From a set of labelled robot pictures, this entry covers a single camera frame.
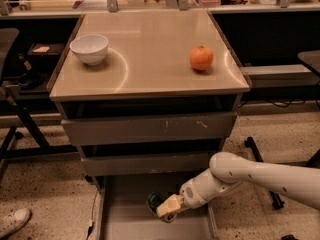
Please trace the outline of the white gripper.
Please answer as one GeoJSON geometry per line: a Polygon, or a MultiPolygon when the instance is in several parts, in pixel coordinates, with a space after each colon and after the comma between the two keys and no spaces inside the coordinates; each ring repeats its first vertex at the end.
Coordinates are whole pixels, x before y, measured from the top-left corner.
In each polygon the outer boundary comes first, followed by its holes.
{"type": "Polygon", "coordinates": [[[188,180],[181,186],[179,194],[171,195],[156,208],[159,218],[180,213],[183,210],[183,204],[188,208],[199,208],[208,202],[207,183],[201,179],[188,180]]]}

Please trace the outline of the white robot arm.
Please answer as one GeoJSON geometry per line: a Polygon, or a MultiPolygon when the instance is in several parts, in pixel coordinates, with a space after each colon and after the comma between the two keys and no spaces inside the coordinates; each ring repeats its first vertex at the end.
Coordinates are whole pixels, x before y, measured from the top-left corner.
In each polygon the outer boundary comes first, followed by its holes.
{"type": "Polygon", "coordinates": [[[230,193],[242,182],[320,209],[319,169],[255,162],[233,153],[219,152],[210,159],[208,169],[181,186],[179,194],[173,194],[157,205],[155,214],[171,222],[179,213],[230,193]]]}

